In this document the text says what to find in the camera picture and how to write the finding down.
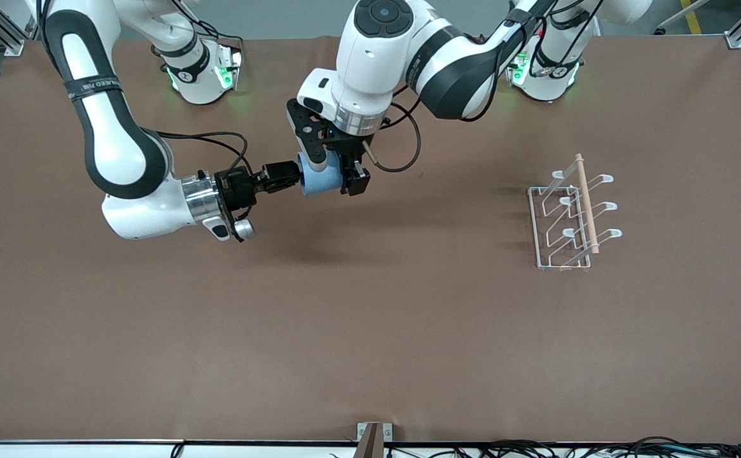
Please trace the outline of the white table edge rail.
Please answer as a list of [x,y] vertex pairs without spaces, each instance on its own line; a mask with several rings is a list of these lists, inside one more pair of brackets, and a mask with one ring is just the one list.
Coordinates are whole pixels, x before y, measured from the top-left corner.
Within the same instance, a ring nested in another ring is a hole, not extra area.
[[[353,458],[356,440],[0,440],[0,458]],[[392,441],[393,458],[741,458],[741,443]]]

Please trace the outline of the blue plastic cup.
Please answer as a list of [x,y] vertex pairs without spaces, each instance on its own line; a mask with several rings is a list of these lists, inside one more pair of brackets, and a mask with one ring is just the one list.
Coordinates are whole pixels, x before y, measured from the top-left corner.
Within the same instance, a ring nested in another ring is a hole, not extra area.
[[298,165],[301,170],[300,188],[303,195],[338,190],[342,187],[341,159],[335,151],[327,151],[326,168],[315,171],[311,168],[307,155],[298,153]]

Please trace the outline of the brown table cover sheet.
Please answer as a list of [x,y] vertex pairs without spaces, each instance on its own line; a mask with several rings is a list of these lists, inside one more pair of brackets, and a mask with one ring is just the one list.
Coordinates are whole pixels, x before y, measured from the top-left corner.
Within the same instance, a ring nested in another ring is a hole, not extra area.
[[[413,168],[261,195],[253,240],[123,240],[44,50],[4,60],[0,440],[741,443],[741,50],[599,37],[561,101],[417,119]],[[542,272],[525,192],[576,153],[623,237]]]

